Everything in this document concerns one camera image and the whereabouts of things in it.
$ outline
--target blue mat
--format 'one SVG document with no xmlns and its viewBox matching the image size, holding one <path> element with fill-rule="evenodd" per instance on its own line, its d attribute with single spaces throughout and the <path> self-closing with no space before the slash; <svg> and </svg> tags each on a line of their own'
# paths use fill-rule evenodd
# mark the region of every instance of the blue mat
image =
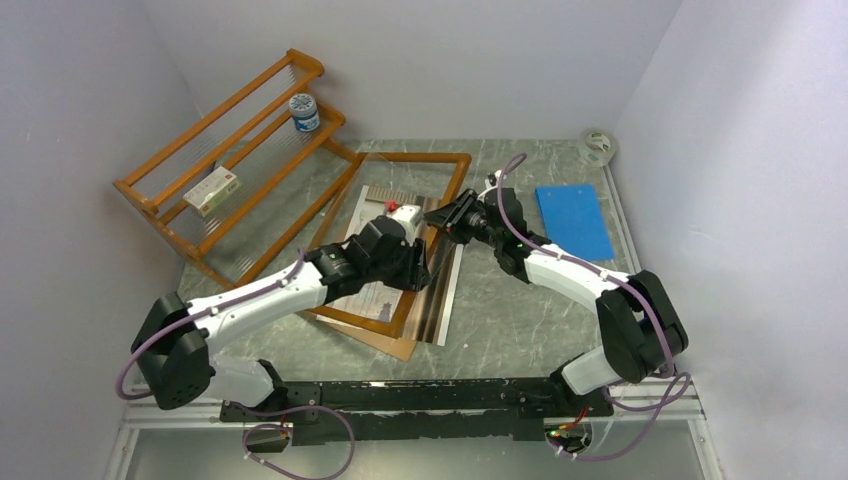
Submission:
<svg viewBox="0 0 848 480">
<path fill-rule="evenodd" d="M 536 201 L 546 236 L 560 248 L 591 262 L 615 258 L 592 185 L 536 187 Z"/>
</svg>

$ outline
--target tape roll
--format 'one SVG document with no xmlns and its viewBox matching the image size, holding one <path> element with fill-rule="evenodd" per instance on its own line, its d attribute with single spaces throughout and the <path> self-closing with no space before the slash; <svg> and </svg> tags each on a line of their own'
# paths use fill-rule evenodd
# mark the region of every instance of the tape roll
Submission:
<svg viewBox="0 0 848 480">
<path fill-rule="evenodd" d="M 580 161 L 593 167 L 606 166 L 618 151 L 618 140 L 604 130 L 588 128 L 577 139 Z"/>
</svg>

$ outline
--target small carton box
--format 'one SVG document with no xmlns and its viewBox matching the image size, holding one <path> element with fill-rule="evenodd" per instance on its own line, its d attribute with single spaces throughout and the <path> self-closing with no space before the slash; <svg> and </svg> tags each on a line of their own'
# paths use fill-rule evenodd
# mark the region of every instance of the small carton box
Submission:
<svg viewBox="0 0 848 480">
<path fill-rule="evenodd" d="M 241 180 L 224 167 L 218 167 L 183 195 L 201 217 L 209 215 L 241 186 Z"/>
</svg>

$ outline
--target gray table surface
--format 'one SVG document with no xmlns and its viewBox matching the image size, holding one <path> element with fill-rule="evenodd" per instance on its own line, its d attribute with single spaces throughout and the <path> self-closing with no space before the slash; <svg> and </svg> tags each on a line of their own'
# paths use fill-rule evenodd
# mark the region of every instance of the gray table surface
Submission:
<svg viewBox="0 0 848 480">
<path fill-rule="evenodd" d="M 524 205 L 528 226 L 545 230 L 539 216 L 536 186 L 582 184 L 595 187 L 615 251 L 615 260 L 599 262 L 618 271 L 630 263 L 604 171 L 579 162 L 568 141 L 548 140 L 383 140 L 348 142 L 357 151 L 468 152 L 473 158 L 465 187 L 481 190 L 486 174 L 503 167 L 517 152 L 527 161 L 508 180 Z M 292 221 L 324 191 L 343 164 L 319 154 L 269 195 L 256 212 L 226 242 L 210 253 L 220 264 L 233 262 L 238 252 L 264 251 Z M 358 178 L 360 184 L 441 196 L 450 168 L 434 165 L 387 164 Z M 347 202 L 339 218 L 349 218 Z M 310 223 L 265 269 L 263 275 L 289 265 L 295 247 L 306 245 L 320 217 Z M 182 298 L 208 296 L 220 287 L 192 267 L 180 283 Z M 559 294 L 525 285 L 502 273 L 489 247 L 472 242 L 463 254 L 456 298 L 445 346 L 419 343 L 412 358 L 402 362 L 326 325 L 289 315 L 228 346 L 227 355 L 273 362 L 284 380 L 400 380 L 547 376 L 566 360 L 600 344 L 594 314 Z"/>
</svg>

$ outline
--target wall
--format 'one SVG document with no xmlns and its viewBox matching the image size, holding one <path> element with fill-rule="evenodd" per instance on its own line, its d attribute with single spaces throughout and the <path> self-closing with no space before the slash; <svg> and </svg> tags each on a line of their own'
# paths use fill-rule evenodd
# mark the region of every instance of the wall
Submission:
<svg viewBox="0 0 848 480">
<path fill-rule="evenodd" d="M 686 0 L 616 134 L 730 478 L 848 474 L 848 10 Z"/>
<path fill-rule="evenodd" d="M 680 0 L 145 3 L 204 112 L 297 48 L 347 137 L 569 138 L 614 126 Z"/>
<path fill-rule="evenodd" d="M 180 262 L 111 181 L 197 120 L 134 0 L 0 5 L 0 477 L 100 478 Z"/>
</svg>

